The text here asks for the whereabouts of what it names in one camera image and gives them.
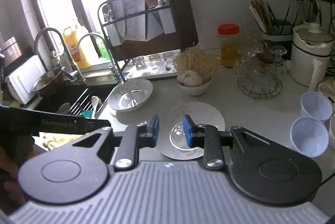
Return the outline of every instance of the faucet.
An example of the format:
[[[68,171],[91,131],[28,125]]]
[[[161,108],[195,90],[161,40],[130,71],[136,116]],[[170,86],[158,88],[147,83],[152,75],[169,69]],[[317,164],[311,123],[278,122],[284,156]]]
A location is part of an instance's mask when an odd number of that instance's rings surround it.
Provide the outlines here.
[[[111,54],[110,54],[110,52],[109,52],[109,50],[108,50],[108,48],[107,48],[106,40],[105,40],[100,34],[98,34],[98,33],[94,33],[94,32],[85,34],[85,35],[84,35],[83,37],[81,37],[81,39],[78,41],[77,49],[79,49],[79,45],[80,45],[81,41],[82,41],[85,37],[88,37],[88,36],[96,36],[96,37],[100,38],[100,39],[103,41],[103,44],[105,45],[106,50],[107,50],[108,57],[109,57],[109,59],[110,59],[110,61],[111,61],[111,63],[110,63],[109,66],[108,66],[108,69],[110,69],[110,70],[112,71],[113,75],[114,75],[117,79],[119,79],[120,76],[121,76],[122,79],[123,79],[123,76],[119,74],[119,68],[113,64],[113,58],[112,58],[112,56],[111,56]],[[81,60],[82,60],[82,57],[81,57],[80,51],[78,51],[78,54],[79,54],[79,60],[81,61]]]
[[[57,29],[52,28],[52,27],[45,27],[40,32],[38,32],[37,35],[36,35],[36,38],[35,38],[35,42],[34,42],[34,51],[38,55],[38,57],[40,58],[40,60],[41,60],[41,62],[43,64],[44,69],[47,71],[46,65],[45,65],[45,63],[44,63],[44,61],[43,61],[43,59],[41,57],[41,54],[40,54],[40,52],[38,50],[38,44],[39,44],[40,37],[44,34],[44,32],[47,32],[47,31],[54,31],[60,37],[61,43],[62,43],[62,45],[64,47],[64,52],[66,53],[68,59],[70,60],[71,68],[73,70],[73,72],[71,73],[71,76],[74,77],[74,76],[78,75],[79,79],[82,82],[85,82],[85,78],[84,78],[83,74],[81,73],[80,69],[78,68],[77,63],[74,61],[74,59],[73,59],[73,57],[72,57],[72,55],[71,55],[71,53],[69,51],[69,48],[67,47],[67,45],[66,45],[66,43],[65,43],[65,41],[63,39],[63,36],[61,35],[61,33]]]

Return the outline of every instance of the white plate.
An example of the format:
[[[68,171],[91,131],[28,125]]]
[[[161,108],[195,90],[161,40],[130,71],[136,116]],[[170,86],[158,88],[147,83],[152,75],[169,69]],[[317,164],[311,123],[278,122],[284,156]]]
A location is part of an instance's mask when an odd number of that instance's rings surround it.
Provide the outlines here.
[[[108,98],[108,105],[116,111],[137,109],[148,101],[153,85],[146,79],[129,79],[116,87]]]
[[[221,113],[211,105],[202,102],[187,102],[160,114],[160,132],[156,148],[163,155],[175,160],[192,160],[204,155],[202,148],[187,146],[183,131],[183,117],[190,115],[195,124],[208,124],[225,130]]]

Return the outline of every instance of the metal bowl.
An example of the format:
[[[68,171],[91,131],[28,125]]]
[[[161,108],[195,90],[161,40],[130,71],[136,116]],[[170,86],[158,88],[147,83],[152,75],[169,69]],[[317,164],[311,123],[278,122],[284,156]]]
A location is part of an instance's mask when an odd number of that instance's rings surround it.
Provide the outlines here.
[[[37,92],[41,97],[54,94],[63,84],[63,74],[60,68],[52,69],[43,74],[31,88],[32,92]]]

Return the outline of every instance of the red lid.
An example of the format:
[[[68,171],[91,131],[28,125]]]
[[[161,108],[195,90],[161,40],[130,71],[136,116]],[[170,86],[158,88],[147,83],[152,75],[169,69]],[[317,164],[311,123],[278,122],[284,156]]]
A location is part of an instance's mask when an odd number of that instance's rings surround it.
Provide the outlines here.
[[[217,33],[220,35],[234,35],[239,32],[240,28],[234,23],[222,24],[217,28]]]

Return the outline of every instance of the jar with red lid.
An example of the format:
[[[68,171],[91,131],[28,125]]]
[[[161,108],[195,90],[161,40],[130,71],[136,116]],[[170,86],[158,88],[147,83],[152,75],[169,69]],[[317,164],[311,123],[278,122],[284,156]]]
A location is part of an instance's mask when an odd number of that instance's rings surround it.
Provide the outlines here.
[[[241,58],[238,52],[242,44],[243,34],[237,24],[222,24],[217,28],[221,48],[221,64],[226,68],[233,68],[235,62]]]

